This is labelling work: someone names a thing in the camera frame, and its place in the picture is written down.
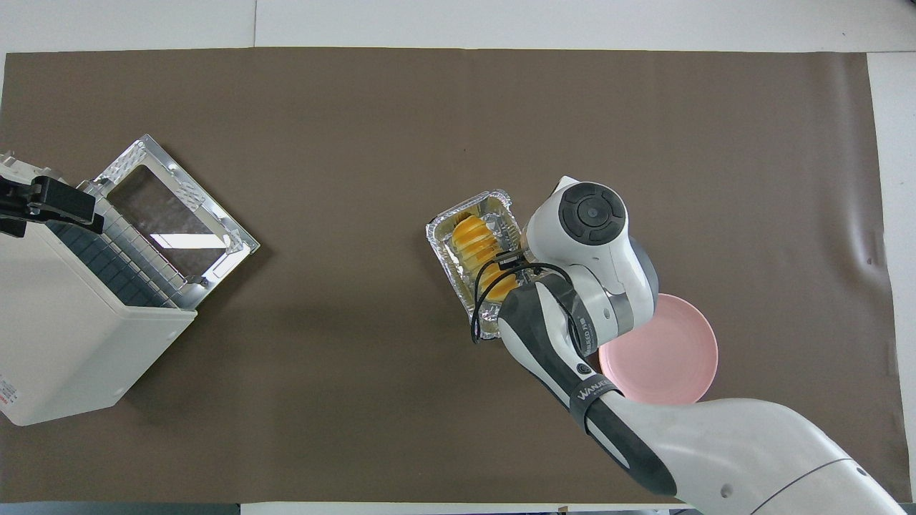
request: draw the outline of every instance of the metal rack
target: metal rack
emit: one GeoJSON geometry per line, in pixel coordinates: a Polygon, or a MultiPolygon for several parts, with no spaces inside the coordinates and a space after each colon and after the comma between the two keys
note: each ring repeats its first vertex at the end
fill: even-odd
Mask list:
{"type": "Polygon", "coordinates": [[[86,192],[96,196],[97,213],[105,228],[96,235],[80,227],[50,223],[49,228],[124,304],[178,308],[172,300],[191,283],[90,183],[86,192]]]}

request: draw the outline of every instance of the aluminum foil tray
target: aluminum foil tray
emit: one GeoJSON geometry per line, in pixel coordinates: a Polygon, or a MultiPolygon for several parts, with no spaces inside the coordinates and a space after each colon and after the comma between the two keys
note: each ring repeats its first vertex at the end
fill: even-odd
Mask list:
{"type": "MultiPolygon", "coordinates": [[[[442,263],[445,275],[454,288],[467,312],[468,321],[474,314],[474,277],[459,261],[452,244],[452,232],[455,226],[468,214],[479,216],[487,227],[493,231],[501,250],[514,251],[520,248],[521,232],[515,215],[509,210],[512,200],[502,190],[481,192],[474,197],[443,211],[426,225],[426,239],[433,252],[442,263]]],[[[519,282],[524,283],[528,276],[523,274],[519,282]]],[[[499,337],[496,318],[499,315],[497,302],[484,301],[480,312],[481,338],[490,340],[499,337]]]]}
{"type": "Polygon", "coordinates": [[[133,270],[143,279],[153,293],[149,299],[138,295],[137,305],[162,300],[163,307],[194,310],[260,247],[149,135],[80,189],[96,198],[96,212],[105,217],[104,230],[99,236],[66,241],[82,248],[83,239],[100,239],[100,245],[90,247],[104,252],[87,259],[99,266],[103,256],[124,261],[109,259],[111,266],[101,270],[133,270]]]}

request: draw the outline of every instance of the label sticker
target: label sticker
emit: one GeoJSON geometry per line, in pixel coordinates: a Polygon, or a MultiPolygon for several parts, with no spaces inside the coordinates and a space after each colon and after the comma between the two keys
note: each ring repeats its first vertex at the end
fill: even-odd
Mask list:
{"type": "Polygon", "coordinates": [[[19,396],[16,387],[0,375],[0,403],[4,406],[12,406],[19,396]]]}

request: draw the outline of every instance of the wanjet logo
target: wanjet logo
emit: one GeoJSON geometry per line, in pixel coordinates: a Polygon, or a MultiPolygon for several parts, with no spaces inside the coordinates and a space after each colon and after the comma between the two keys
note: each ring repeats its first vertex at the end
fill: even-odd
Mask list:
{"type": "Polygon", "coordinates": [[[592,386],[580,390],[579,395],[577,397],[579,398],[579,400],[585,400],[586,397],[588,397],[589,395],[592,395],[598,389],[605,387],[605,386],[613,386],[613,385],[611,381],[607,379],[601,379],[600,381],[594,383],[592,386]]]}
{"type": "Polygon", "coordinates": [[[585,342],[588,345],[591,345],[592,344],[592,326],[588,323],[587,320],[585,320],[585,317],[583,316],[579,317],[579,324],[582,326],[583,331],[585,332],[585,334],[583,334],[583,336],[585,337],[585,342]]]}

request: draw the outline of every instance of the black clamp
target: black clamp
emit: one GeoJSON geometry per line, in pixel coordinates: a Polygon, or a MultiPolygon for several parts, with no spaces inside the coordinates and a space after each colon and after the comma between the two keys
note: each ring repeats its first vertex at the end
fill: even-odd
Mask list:
{"type": "Polygon", "coordinates": [[[95,213],[95,197],[46,175],[31,184],[0,177],[0,233],[26,235],[26,223],[62,222],[101,234],[104,218],[95,213]]]}
{"type": "Polygon", "coordinates": [[[594,374],[588,377],[572,390],[572,395],[570,396],[570,414],[586,434],[589,434],[588,427],[585,425],[585,415],[588,414],[588,409],[591,408],[592,404],[601,398],[602,395],[613,390],[620,391],[610,379],[601,374],[594,374]]]}
{"type": "Polygon", "coordinates": [[[496,254],[496,257],[493,260],[499,269],[506,271],[510,268],[517,267],[525,262],[525,249],[520,248],[518,250],[507,250],[496,254]]]}

